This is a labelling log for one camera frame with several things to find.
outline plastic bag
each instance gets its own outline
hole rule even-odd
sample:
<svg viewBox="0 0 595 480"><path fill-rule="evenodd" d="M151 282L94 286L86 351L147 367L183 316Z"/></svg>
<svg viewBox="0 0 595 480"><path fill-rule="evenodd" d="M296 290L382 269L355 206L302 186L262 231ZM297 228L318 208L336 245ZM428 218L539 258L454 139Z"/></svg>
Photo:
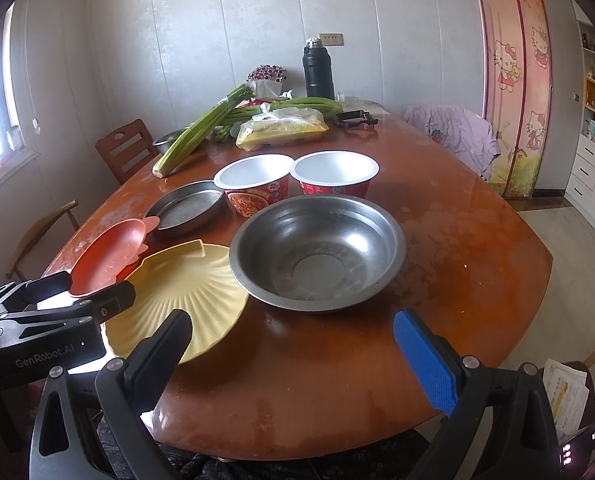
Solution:
<svg viewBox="0 0 595 480"><path fill-rule="evenodd" d="M250 152L263 144L282 146L302 140L319 140L329 129L324 116L312 108L282 108L269 111L261 105L264 113L253 116L240 127L235 144Z"/></svg>

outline metal plate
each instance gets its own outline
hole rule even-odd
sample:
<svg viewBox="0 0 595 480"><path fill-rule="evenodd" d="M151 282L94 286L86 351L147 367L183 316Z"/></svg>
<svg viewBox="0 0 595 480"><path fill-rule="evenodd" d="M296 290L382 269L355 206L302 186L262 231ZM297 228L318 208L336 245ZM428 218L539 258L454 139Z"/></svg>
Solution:
<svg viewBox="0 0 595 480"><path fill-rule="evenodd" d="M224 191L212 180L193 182L163 196L145 216L160 218L156 235L177 238L215 218L223 198Z"/></svg>
<svg viewBox="0 0 595 480"><path fill-rule="evenodd" d="M289 198L247 220L229 261L250 295L290 310L351 306L385 288L404 263L397 221L367 200L318 194Z"/></svg>

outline green vegetable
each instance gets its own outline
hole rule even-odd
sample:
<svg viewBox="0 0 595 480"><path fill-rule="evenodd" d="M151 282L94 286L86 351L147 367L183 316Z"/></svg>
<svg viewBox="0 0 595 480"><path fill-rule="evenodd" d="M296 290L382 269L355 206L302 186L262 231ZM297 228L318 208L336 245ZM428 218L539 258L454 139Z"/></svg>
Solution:
<svg viewBox="0 0 595 480"><path fill-rule="evenodd" d="M296 99L287 99L286 101L275 101L270 104L271 110L279 110L280 108L313 108L327 117L341 113L341 104L337 101L327 99L325 97L299 97ZM261 113L259 106L246 106L243 108L235 108L231 111L221 122L220 125L228 126L238 122L244 123L250 121L254 115Z"/></svg>
<svg viewBox="0 0 595 480"><path fill-rule="evenodd" d="M166 178L181 162L189 156L195 148L226 116L243 100L253 97L252 90L246 85L240 85L218 102L202 117L184 130L184 133L173 143L162 158L152 167L152 174L159 178Z"/></svg>
<svg viewBox="0 0 595 480"><path fill-rule="evenodd" d="M212 140L215 142L228 142L231 139L231 126L218 126L213 130Z"/></svg>

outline hello kitty sticker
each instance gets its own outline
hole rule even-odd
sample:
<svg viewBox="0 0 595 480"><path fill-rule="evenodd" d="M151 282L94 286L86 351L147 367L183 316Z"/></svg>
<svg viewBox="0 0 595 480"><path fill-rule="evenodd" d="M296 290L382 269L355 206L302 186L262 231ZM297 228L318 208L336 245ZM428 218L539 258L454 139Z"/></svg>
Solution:
<svg viewBox="0 0 595 480"><path fill-rule="evenodd" d="M535 48L535 59L537 64L546 68L548 66L548 40L546 39L546 33L542 28L533 27L533 36L531 38L533 47Z"/></svg>
<svg viewBox="0 0 595 480"><path fill-rule="evenodd" d="M531 110L531 116L527 123L527 131L529 132L529 142L527 148L529 150L538 151L542 147L542 140L546 129L546 118L544 114L536 114Z"/></svg>
<svg viewBox="0 0 595 480"><path fill-rule="evenodd" d="M517 67L517 50L510 43L495 41L495 64L500 67L498 83L501 90L513 92L522 71Z"/></svg>

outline tiled floor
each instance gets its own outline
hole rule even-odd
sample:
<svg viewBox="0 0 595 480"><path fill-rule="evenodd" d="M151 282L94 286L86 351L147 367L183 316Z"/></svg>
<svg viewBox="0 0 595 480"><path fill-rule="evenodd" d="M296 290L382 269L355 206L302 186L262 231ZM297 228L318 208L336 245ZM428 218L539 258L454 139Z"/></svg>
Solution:
<svg viewBox="0 0 595 480"><path fill-rule="evenodd" d="M525 210L519 215L551 251L553 270L535 319L501 367L517 368L525 361L542 367L549 357L559 362L584 360L595 349L595 230L573 207ZM591 374L595 386L595 365ZM418 431L430 439L437 428L438 417ZM471 478L489 430L490 413L457 479Z"/></svg>

